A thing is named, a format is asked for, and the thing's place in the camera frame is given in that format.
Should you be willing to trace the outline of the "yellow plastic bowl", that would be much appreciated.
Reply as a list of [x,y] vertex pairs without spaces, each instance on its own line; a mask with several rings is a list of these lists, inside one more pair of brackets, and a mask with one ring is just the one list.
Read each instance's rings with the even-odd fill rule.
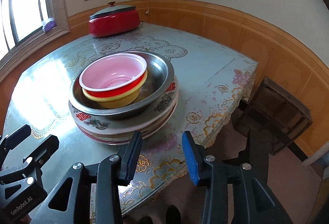
[[124,92],[118,95],[104,97],[105,92],[97,92],[97,94],[103,95],[102,97],[97,97],[96,95],[92,95],[92,91],[87,91],[84,88],[82,88],[82,93],[87,99],[93,102],[97,102],[99,105],[107,109],[124,107],[137,99],[141,87],[146,82],[147,76],[148,72],[145,71],[144,74],[133,83],[129,83],[128,85],[124,86]]

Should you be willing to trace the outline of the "red plastic bowl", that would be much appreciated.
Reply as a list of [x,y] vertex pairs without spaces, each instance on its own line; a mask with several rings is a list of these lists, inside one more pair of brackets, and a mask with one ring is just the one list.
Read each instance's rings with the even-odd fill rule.
[[94,97],[115,97],[142,82],[146,71],[147,62],[140,55],[118,53],[88,65],[82,71],[79,83]]

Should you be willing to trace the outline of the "stainless steel bowl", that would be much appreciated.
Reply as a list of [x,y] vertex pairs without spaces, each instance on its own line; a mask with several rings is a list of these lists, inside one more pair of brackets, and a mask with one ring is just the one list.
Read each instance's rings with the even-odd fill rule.
[[172,64],[146,51],[122,52],[97,59],[73,79],[69,101],[93,116],[121,117],[143,109],[168,90]]

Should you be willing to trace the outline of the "dark wooden stool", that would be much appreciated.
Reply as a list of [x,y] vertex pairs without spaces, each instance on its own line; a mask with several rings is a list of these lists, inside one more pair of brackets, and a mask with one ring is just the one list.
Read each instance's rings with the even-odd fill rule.
[[289,91],[264,77],[234,128],[245,136],[250,130],[258,131],[270,142],[270,154],[275,155],[311,124],[311,111]]

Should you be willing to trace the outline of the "purple tissue pack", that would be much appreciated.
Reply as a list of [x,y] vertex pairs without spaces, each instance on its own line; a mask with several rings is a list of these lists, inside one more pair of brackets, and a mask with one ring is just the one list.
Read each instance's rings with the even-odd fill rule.
[[44,19],[42,21],[42,30],[45,33],[48,33],[50,30],[52,30],[56,26],[57,26],[56,21],[53,18]]

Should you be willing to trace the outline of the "red electric cooking pot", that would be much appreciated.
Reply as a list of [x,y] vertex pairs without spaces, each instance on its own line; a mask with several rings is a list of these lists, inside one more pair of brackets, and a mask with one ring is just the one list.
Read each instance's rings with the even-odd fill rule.
[[125,33],[138,28],[139,13],[135,6],[115,5],[99,10],[89,17],[89,34],[93,37],[106,37]]

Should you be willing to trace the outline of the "window with metal frame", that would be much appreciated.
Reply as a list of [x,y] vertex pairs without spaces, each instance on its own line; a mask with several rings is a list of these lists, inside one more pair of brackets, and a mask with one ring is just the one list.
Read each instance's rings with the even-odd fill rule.
[[[45,33],[42,21],[48,18],[57,26]],[[65,0],[1,0],[1,80],[69,31]]]

